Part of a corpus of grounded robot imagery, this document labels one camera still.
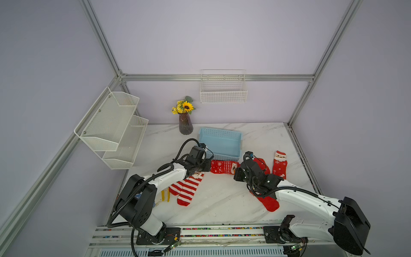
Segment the marble table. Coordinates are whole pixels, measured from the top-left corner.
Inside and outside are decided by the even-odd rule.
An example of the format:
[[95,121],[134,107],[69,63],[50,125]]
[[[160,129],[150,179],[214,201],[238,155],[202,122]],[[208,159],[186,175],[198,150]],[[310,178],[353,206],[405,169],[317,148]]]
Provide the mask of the marble table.
[[[201,127],[213,127],[242,132],[242,154],[246,151],[254,152],[265,160],[270,170],[275,151],[286,153],[287,180],[314,192],[283,123],[194,124],[193,127],[194,131],[190,135],[182,135],[178,125],[148,125],[126,181],[134,174],[153,174],[158,167],[176,156],[185,140],[197,139]],[[187,143],[181,155],[188,153],[194,145],[195,142]],[[284,201],[279,204],[279,209],[269,212],[248,191],[246,184],[235,181],[233,175],[206,172],[189,206],[178,205],[177,197],[171,195],[169,202],[160,202],[152,213],[167,225],[279,224],[287,214],[306,219],[315,218],[313,214],[294,204]],[[125,220],[120,216],[115,220],[122,221]]]

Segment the aluminum frame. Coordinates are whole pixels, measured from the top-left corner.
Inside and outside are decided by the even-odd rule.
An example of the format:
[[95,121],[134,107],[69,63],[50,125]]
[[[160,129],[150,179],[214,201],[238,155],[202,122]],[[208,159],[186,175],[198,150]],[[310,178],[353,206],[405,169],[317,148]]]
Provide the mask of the aluminum frame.
[[[314,74],[249,74],[246,75],[246,81],[307,81],[308,85],[298,102],[293,114],[290,117],[288,124],[286,124],[287,131],[293,141],[293,144],[300,155],[301,161],[307,171],[307,174],[314,186],[317,193],[321,193],[321,189],[314,177],[314,174],[308,164],[308,161],[302,151],[302,148],[297,140],[296,135],[292,129],[298,114],[302,107],[306,103],[310,93],[314,89],[318,79],[324,71],[328,61],[334,53],[338,43],[341,41],[346,28],[353,19],[356,11],[360,7],[363,0],[352,0],[347,10],[344,13],[342,20],[340,21],[326,51],[324,52],[320,63]],[[84,9],[85,15],[90,22],[90,25],[104,51],[104,54],[108,58],[110,65],[114,71],[115,78],[111,81],[109,88],[114,90],[117,86],[121,86],[124,92],[129,93],[127,88],[127,81],[201,81],[200,74],[124,74],[119,69],[119,66],[115,60],[113,52],[109,46],[106,36],[104,35],[102,26],[100,25],[96,13],[92,7],[90,0],[79,0],[81,6]],[[105,98],[105,95],[101,95],[99,99],[93,104],[92,108],[88,111],[82,122],[86,123],[92,117],[93,113],[97,110],[101,101]],[[32,188],[23,198],[23,200],[16,207],[12,215],[6,221],[6,223],[0,229],[0,257],[4,255],[8,247],[13,243],[20,231],[23,229],[27,220],[34,212],[48,189],[53,184],[54,180],[59,175],[62,166],[67,161],[74,147],[79,142],[79,138],[72,133],[71,136],[64,143],[63,147],[57,152],[51,163],[46,167],[39,179],[34,183]]]
[[318,79],[320,78],[321,74],[323,73],[325,67],[327,66],[328,62],[331,59],[332,54],[334,53],[335,49],[338,46],[338,43],[341,41],[341,38],[344,34],[344,32],[347,30],[348,25],[350,22],[353,20],[358,8],[360,8],[361,3],[363,0],[352,0],[349,6],[347,7],[344,16],[342,17],[340,23],[338,24],[338,27],[336,31],[334,32],[334,35],[331,38],[330,43],[327,46],[326,51],[324,52],[323,56],[321,57],[321,60],[319,64],[317,65],[317,68],[315,69],[314,72],[314,79],[311,82],[308,82],[308,85],[304,91],[304,93],[301,96],[300,101],[298,101],[298,104],[293,112],[293,114],[290,117],[290,120],[288,121],[288,125],[292,126],[294,122],[297,119],[297,116],[300,114],[300,111],[304,104],[306,103],[309,95],[313,91],[315,85],[317,84]]
[[[201,74],[123,74],[123,81],[201,81]],[[312,74],[246,74],[245,81],[312,81]]]

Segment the striped sock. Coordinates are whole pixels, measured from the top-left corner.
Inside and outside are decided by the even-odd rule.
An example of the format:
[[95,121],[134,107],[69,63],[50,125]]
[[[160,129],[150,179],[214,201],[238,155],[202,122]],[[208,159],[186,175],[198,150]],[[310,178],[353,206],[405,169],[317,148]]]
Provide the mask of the striped sock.
[[196,172],[194,175],[185,179],[186,183],[181,188],[180,194],[177,197],[179,205],[188,206],[194,197],[199,183],[203,180],[204,172]]
[[169,187],[170,193],[173,194],[173,195],[178,195],[180,193],[181,189],[183,188],[185,182],[186,182],[186,179],[178,181],[178,182],[172,184]]

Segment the dark vase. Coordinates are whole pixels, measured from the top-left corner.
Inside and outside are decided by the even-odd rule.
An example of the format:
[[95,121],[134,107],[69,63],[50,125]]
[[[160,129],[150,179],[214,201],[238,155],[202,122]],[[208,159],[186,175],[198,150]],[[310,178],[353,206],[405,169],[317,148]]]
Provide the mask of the dark vase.
[[183,135],[189,135],[193,132],[193,124],[191,124],[190,115],[188,113],[179,113],[180,132]]

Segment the wall-mounted wire basket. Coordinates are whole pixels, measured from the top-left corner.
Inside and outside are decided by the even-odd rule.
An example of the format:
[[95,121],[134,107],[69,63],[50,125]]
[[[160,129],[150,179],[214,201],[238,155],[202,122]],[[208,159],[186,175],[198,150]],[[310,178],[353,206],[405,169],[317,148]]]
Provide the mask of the wall-mounted wire basket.
[[125,92],[107,94],[85,127],[74,133],[111,169],[130,169],[137,156],[148,120],[134,115],[139,98]]
[[247,87],[243,69],[203,69],[200,85],[201,103],[245,103]]

